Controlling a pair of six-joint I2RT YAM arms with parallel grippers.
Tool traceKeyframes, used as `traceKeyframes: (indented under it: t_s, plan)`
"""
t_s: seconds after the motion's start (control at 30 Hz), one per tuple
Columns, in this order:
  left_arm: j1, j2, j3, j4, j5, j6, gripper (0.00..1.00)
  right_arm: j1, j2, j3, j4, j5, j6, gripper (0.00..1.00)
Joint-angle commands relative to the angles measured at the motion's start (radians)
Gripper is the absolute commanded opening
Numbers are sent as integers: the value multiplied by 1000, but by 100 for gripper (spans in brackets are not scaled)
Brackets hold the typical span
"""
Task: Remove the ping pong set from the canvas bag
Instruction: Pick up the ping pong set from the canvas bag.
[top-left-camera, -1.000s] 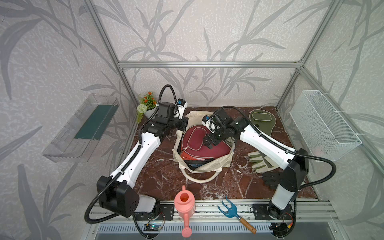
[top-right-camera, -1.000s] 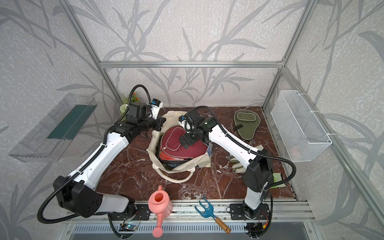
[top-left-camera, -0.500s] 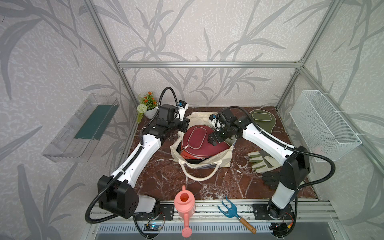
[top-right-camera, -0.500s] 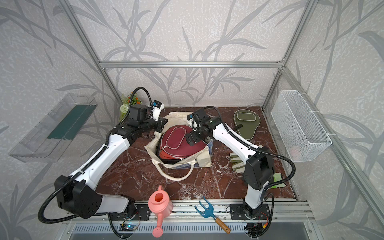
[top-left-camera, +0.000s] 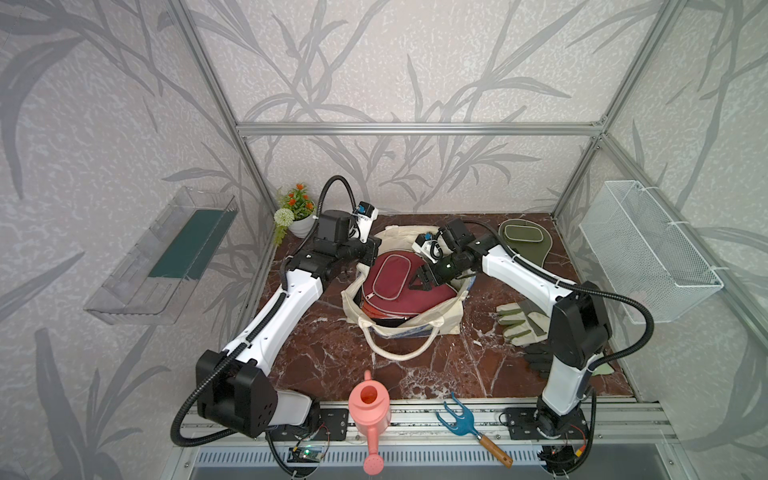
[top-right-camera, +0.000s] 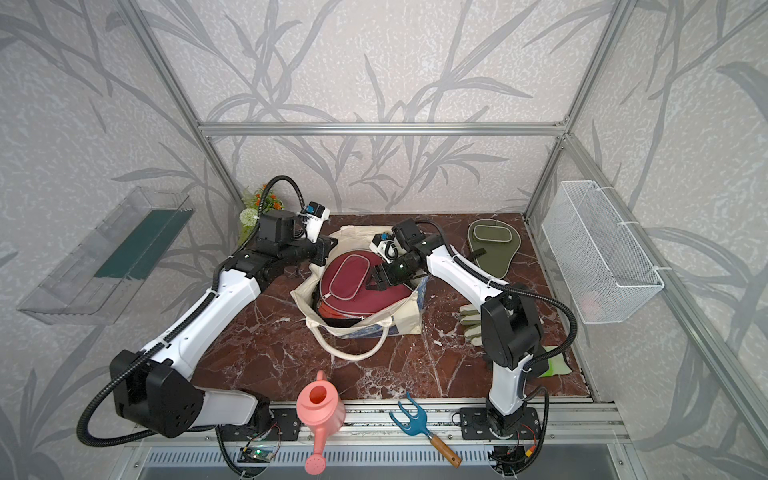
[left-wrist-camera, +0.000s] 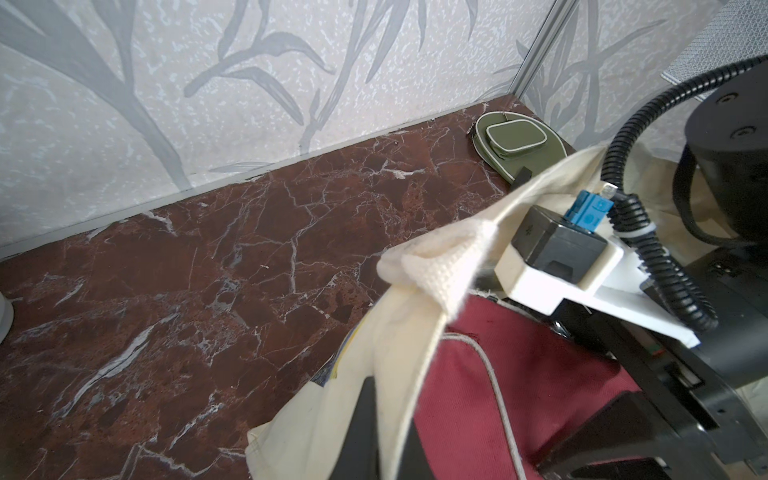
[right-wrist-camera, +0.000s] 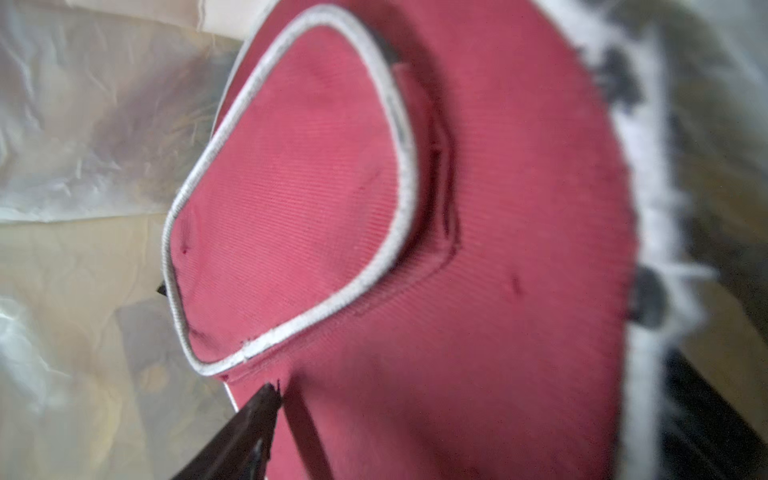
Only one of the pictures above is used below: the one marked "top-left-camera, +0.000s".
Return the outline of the maroon paddle case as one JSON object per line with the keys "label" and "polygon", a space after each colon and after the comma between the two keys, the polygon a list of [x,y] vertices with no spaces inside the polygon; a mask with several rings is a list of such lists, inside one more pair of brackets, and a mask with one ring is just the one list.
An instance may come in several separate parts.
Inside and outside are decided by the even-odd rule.
{"label": "maroon paddle case", "polygon": [[410,288],[424,265],[413,252],[395,250],[380,255],[362,285],[361,310],[372,320],[405,321],[453,300],[457,291],[449,285],[429,291]]}

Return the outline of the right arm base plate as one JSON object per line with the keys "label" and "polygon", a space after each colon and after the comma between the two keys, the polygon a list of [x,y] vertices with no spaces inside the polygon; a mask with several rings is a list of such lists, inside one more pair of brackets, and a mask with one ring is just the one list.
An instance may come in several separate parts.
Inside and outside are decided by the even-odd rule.
{"label": "right arm base plate", "polygon": [[536,407],[513,406],[505,408],[497,419],[511,440],[586,440],[590,432],[589,420],[579,408],[563,418],[547,420],[539,417]]}

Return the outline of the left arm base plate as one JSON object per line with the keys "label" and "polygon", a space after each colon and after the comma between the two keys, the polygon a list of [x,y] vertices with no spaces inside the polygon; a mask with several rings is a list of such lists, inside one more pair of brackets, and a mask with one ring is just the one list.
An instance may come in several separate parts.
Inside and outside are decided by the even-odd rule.
{"label": "left arm base plate", "polygon": [[351,425],[347,408],[312,408],[307,419],[299,425],[279,425],[268,432],[276,442],[344,441]]}

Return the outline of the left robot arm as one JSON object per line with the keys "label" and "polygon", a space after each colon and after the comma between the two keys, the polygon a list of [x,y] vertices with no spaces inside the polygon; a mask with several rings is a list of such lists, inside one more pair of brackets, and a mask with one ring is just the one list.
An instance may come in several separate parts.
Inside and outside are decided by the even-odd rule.
{"label": "left robot arm", "polygon": [[201,446],[236,433],[256,438],[281,426],[316,430],[312,398],[276,389],[269,375],[299,320],[338,274],[350,263],[373,264],[381,244],[370,233],[377,217],[367,202],[351,213],[316,217],[306,245],[284,259],[280,286],[263,309],[221,351],[199,358],[196,387],[171,423],[175,445]]}

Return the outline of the olive green paddle case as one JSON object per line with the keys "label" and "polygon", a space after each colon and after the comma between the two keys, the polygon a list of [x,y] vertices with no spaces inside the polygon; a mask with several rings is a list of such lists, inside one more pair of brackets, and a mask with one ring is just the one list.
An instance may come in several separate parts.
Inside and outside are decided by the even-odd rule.
{"label": "olive green paddle case", "polygon": [[498,229],[502,240],[529,262],[543,267],[552,246],[553,239],[547,229],[526,219],[509,219]]}

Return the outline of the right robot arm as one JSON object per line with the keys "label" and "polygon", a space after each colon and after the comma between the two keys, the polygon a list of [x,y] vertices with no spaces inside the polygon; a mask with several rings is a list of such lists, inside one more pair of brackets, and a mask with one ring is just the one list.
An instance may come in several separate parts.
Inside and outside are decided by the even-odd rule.
{"label": "right robot arm", "polygon": [[[653,315],[641,302],[546,271],[514,251],[496,229],[482,222],[456,218],[428,238],[444,240],[449,252],[435,258],[433,249],[427,248],[422,254],[424,265],[410,279],[411,289],[430,291],[465,273],[481,273],[522,294],[549,317],[547,342],[553,360],[539,411],[551,417],[571,414],[599,366],[636,353],[653,336]],[[612,337],[606,301],[635,310],[645,327],[630,346],[604,356],[602,351]]]}

